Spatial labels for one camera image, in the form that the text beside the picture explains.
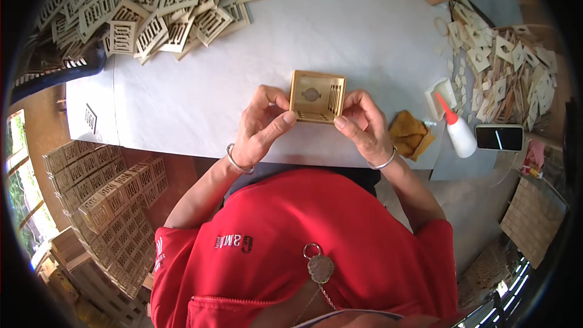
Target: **fingernail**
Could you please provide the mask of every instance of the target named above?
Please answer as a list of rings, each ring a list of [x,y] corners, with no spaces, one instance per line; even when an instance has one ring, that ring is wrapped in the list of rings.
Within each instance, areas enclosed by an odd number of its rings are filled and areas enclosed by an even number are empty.
[[[346,126],[346,119],[343,116],[336,117],[334,118],[334,125],[338,129],[342,129]]]
[[[283,121],[286,122],[288,125],[292,124],[296,120],[295,113],[287,111],[283,115]]]

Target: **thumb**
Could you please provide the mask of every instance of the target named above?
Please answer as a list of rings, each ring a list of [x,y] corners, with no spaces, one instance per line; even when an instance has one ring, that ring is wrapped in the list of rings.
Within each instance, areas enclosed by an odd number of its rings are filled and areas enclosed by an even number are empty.
[[[281,113],[265,129],[257,133],[255,137],[261,145],[271,146],[280,135],[292,129],[296,120],[297,116],[294,112],[287,111]]]
[[[371,136],[360,129],[359,125],[357,125],[353,120],[341,115],[334,118],[334,125],[341,134],[351,139],[351,141],[353,141],[356,146],[370,143]]]

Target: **round metal pendant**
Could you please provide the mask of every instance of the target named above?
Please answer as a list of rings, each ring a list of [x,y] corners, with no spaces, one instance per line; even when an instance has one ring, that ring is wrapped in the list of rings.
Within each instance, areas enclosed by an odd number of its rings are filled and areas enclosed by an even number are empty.
[[[308,262],[308,272],[316,284],[325,284],[334,272],[334,263],[327,256],[314,256]]]

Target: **red nozzle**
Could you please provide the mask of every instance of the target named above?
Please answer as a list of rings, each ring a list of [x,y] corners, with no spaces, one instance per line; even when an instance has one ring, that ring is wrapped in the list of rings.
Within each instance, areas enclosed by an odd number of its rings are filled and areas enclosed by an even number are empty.
[[[439,99],[441,106],[445,110],[445,120],[447,121],[447,124],[449,125],[454,124],[456,121],[458,121],[458,115],[451,111],[451,109],[447,106],[447,104],[441,98],[441,95],[438,92],[435,92],[435,94],[437,95],[437,99]]]

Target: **yellow cloth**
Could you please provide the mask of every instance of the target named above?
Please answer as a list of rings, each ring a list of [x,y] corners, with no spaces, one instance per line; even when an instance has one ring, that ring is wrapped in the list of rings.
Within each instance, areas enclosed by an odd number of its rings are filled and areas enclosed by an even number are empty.
[[[409,111],[402,111],[389,129],[389,137],[397,146],[397,155],[417,162],[417,157],[427,149],[435,137],[430,130]]]

